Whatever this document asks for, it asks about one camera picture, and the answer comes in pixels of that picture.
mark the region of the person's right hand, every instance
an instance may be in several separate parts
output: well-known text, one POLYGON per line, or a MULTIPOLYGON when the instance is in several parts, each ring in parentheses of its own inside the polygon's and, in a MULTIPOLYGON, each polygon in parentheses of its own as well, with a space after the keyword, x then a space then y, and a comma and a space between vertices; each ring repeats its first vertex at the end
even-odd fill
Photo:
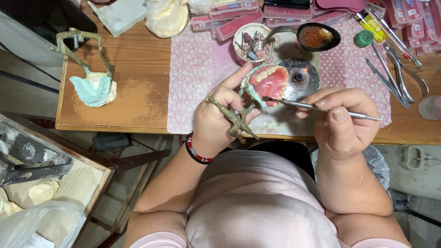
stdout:
MULTIPOLYGON (((360 88, 328 88, 305 98, 304 103, 320 110, 314 126, 314 135, 320 152, 331 159, 346 160, 363 151, 374 139, 380 121, 352 118, 348 111, 380 117, 377 105, 360 88)), ((307 117, 312 110, 298 108, 298 118, 307 117)))

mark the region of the spoon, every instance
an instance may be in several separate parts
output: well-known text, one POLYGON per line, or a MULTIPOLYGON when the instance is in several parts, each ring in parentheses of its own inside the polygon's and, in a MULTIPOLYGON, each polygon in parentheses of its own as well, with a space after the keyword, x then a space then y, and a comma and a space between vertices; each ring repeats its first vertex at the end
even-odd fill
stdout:
POLYGON ((290 26, 278 26, 274 28, 263 41, 263 45, 266 45, 273 35, 283 32, 295 33, 300 45, 303 49, 309 52, 323 52, 330 50, 340 44, 341 41, 340 34, 337 30, 321 23, 305 23, 298 28, 290 26), (311 33, 314 35, 313 38, 315 41, 310 41, 308 39, 307 36, 311 35, 311 33))

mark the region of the bracelet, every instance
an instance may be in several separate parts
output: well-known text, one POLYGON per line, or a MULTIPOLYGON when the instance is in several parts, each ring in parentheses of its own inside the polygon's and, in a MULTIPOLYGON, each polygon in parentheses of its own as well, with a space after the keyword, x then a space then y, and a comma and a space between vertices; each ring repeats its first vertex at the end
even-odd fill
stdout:
POLYGON ((190 156, 198 163, 203 164, 203 165, 207 165, 209 163, 211 163, 211 161, 213 161, 214 158, 203 158, 199 155, 196 154, 196 151, 194 150, 194 148, 191 146, 191 138, 193 137, 193 133, 190 133, 187 135, 187 139, 185 141, 185 147, 187 148, 188 153, 190 154, 190 156))

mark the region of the person's left hand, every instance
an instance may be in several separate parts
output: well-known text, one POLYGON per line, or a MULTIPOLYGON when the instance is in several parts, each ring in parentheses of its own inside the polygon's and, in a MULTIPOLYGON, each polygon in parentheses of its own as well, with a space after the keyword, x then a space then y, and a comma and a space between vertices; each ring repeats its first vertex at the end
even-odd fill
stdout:
MULTIPOLYGON (((240 84, 251 69, 251 63, 246 63, 212 89, 207 96, 211 95, 219 104, 225 107, 230 106, 235 111, 240 112, 245 102, 233 89, 240 84)), ((253 109, 246 116, 246 123, 249 124, 259 115, 260 111, 253 109)), ((215 157, 235 139, 228 134, 232 122, 207 97, 198 105, 194 113, 193 126, 191 145, 196 153, 203 158, 215 157)))

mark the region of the pink polka dot cloth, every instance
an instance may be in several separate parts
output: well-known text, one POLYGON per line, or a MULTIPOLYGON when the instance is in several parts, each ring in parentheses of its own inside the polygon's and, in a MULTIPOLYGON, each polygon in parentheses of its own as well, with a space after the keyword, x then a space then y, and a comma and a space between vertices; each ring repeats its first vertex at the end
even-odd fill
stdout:
MULTIPOLYGON (((368 58, 383 75, 386 73, 371 46, 360 49, 353 44, 353 37, 363 28, 352 19, 333 27, 341 34, 342 41, 336 48, 320 54, 321 87, 363 88, 380 109, 384 119, 381 125, 388 125, 391 123, 389 91, 369 69, 363 57, 368 58)), ((278 45, 286 45, 287 42, 292 43, 289 50, 299 47, 294 43, 297 42, 295 38, 281 41, 278 45)), ((378 48, 385 58, 383 46, 379 45, 378 48)), ((275 55, 275 58, 268 58, 264 64, 278 64, 279 57, 282 56, 275 55)), ((239 67, 232 38, 226 41, 213 41, 209 30, 194 32, 190 24, 180 35, 172 38, 167 130, 173 134, 192 132, 193 114, 198 104, 216 85, 239 67)), ((283 110, 279 106, 255 119, 250 127, 256 134, 312 136, 312 128, 307 128, 311 126, 310 123, 299 121, 294 113, 293 109, 283 110), (283 119, 283 122, 276 121, 277 116, 274 115, 289 116, 290 119, 283 119)))

